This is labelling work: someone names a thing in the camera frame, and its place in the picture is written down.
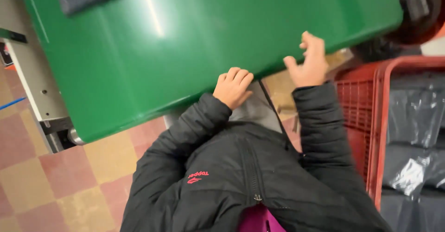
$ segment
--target person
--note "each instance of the person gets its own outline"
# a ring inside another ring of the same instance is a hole
[[[254,78],[231,68],[137,162],[122,232],[391,231],[355,170],[324,41],[304,32],[300,47],[304,64],[284,63],[303,155],[276,128],[230,121]]]

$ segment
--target black puffer jacket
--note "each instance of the black puffer jacket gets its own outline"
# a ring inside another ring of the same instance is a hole
[[[334,86],[293,92],[304,157],[283,134],[228,123],[210,94],[137,162],[122,232],[233,232],[261,202],[288,232],[390,231],[353,166]]]

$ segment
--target red plastic crate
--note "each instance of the red plastic crate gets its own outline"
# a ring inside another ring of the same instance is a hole
[[[366,191],[380,210],[391,74],[445,72],[445,57],[400,57],[341,72],[335,79],[349,144]]]

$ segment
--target jacket sleeve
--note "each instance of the jacket sleeve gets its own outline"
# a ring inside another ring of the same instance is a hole
[[[355,169],[335,87],[325,83],[298,88],[292,94],[301,123],[305,170],[342,195],[362,217],[391,231]]]
[[[158,198],[184,177],[184,162],[190,154],[219,132],[232,111],[211,94],[204,94],[137,161],[121,231],[138,231],[141,219]]]

